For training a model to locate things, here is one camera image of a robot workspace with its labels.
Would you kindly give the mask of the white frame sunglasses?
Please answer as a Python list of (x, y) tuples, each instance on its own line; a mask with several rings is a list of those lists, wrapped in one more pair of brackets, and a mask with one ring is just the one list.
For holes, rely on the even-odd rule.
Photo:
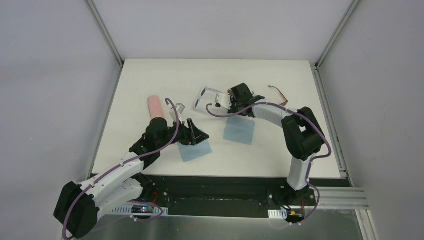
[(225, 93), (210, 87), (205, 86), (204, 89), (200, 92), (197, 99), (194, 101), (193, 110), (197, 113), (203, 115), (209, 115), (206, 106), (211, 104), (208, 107), (209, 111), (215, 115), (226, 115), (228, 113), (227, 109), (215, 107), (215, 98), (218, 93)]

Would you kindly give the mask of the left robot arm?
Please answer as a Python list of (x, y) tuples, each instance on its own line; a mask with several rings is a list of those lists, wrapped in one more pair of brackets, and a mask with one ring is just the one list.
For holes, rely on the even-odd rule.
[(153, 189), (135, 176), (152, 165), (169, 145), (196, 146), (209, 139), (192, 119), (172, 126), (161, 117), (150, 121), (141, 138), (125, 155), (103, 172), (82, 182), (68, 182), (61, 190), (53, 216), (62, 224), (62, 238), (80, 239), (120, 204), (138, 199), (147, 202)]

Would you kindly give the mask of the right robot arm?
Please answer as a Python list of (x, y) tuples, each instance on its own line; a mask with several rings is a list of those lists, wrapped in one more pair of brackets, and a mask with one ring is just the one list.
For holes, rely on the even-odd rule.
[(266, 120), (282, 128), (292, 156), (282, 199), (290, 205), (298, 204), (309, 189), (312, 162), (327, 143), (313, 111), (309, 107), (291, 110), (268, 102), (261, 95), (253, 95), (245, 83), (232, 87), (228, 93), (228, 113)]

